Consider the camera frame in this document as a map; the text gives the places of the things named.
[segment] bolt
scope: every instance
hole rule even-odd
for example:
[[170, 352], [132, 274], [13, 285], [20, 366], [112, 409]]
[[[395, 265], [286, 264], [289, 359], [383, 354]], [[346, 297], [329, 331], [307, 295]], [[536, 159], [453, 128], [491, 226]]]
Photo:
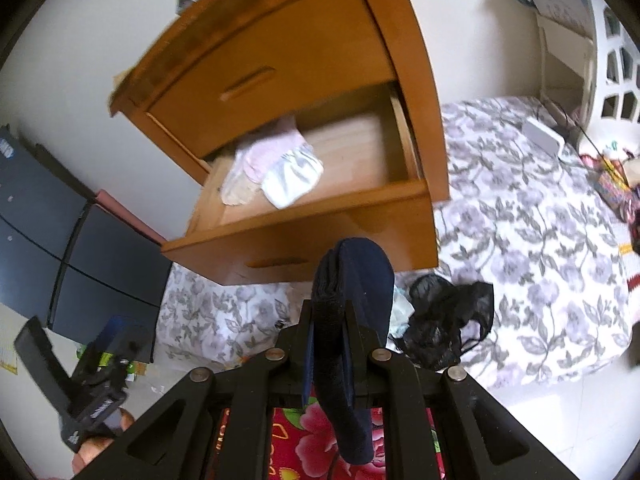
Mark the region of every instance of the bolt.
[[264, 354], [269, 361], [282, 361], [285, 355], [282, 348], [269, 348]]
[[447, 375], [449, 379], [459, 383], [466, 379], [466, 370], [462, 366], [452, 366], [447, 370]]
[[211, 370], [205, 367], [194, 368], [189, 373], [189, 378], [194, 383], [203, 383], [204, 381], [209, 379], [210, 376], [211, 376]]
[[389, 359], [391, 359], [391, 352], [386, 348], [376, 348], [373, 352], [371, 352], [371, 357], [374, 361], [389, 361]]

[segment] drawer handle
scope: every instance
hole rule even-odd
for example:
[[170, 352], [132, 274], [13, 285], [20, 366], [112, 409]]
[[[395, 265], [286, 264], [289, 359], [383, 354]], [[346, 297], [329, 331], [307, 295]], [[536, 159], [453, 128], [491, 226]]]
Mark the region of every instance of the drawer handle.
[[222, 92], [222, 94], [220, 94], [220, 100], [223, 103], [231, 101], [231, 99], [241, 96], [254, 86], [268, 81], [275, 75], [276, 69], [274, 69], [274, 67], [263, 66], [229, 86], [224, 92]]
[[258, 260], [257, 262], [249, 262], [246, 264], [250, 269], [267, 269], [268, 267], [281, 267], [284, 265], [302, 265], [308, 264], [309, 260], [304, 258], [271, 258], [269, 260]]

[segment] open drawer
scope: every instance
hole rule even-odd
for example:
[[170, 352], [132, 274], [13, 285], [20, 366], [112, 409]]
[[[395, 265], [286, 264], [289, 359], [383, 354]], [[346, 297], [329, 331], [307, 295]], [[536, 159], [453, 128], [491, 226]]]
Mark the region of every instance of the open drawer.
[[360, 88], [295, 116], [324, 165], [316, 188], [284, 210], [261, 192], [226, 206], [219, 188], [229, 147], [211, 163], [186, 236], [162, 252], [223, 285], [312, 280], [329, 248], [358, 236], [378, 243], [396, 271], [436, 267], [431, 199], [393, 86]]

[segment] bed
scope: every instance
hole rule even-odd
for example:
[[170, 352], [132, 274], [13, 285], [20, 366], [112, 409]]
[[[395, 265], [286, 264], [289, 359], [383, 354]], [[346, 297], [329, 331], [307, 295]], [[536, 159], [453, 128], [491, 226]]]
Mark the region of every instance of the bed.
[[[574, 152], [560, 163], [522, 135], [535, 98], [444, 105], [450, 198], [434, 204], [440, 266], [425, 272], [494, 284], [492, 332], [463, 356], [487, 388], [573, 380], [630, 343], [618, 222]], [[309, 283], [221, 286], [174, 264], [156, 329], [155, 362], [223, 370], [273, 345], [297, 321]], [[466, 330], [473, 331], [473, 326]]]

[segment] tiled floor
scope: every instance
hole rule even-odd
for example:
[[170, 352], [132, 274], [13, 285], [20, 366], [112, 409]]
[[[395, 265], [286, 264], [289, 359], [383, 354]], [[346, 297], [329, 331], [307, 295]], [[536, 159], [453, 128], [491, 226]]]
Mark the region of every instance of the tiled floor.
[[639, 355], [632, 346], [575, 383], [505, 388], [494, 396], [580, 480], [612, 480], [640, 440]]

